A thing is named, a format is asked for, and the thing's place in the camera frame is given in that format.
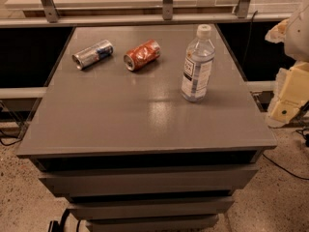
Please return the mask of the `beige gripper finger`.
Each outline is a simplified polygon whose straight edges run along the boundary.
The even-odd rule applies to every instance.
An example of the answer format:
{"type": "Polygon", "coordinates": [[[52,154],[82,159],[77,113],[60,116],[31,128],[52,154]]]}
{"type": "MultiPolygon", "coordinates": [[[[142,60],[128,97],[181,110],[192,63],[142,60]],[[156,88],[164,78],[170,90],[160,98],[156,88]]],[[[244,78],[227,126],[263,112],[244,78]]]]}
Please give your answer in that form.
{"type": "Polygon", "coordinates": [[[274,44],[284,42],[288,22],[288,19],[284,19],[278,24],[276,24],[274,27],[272,27],[270,30],[268,30],[265,36],[265,40],[274,44]]]}
{"type": "Polygon", "coordinates": [[[289,124],[309,102],[309,63],[296,61],[288,70],[280,68],[273,94],[266,122],[271,128],[281,128],[289,124]]]}

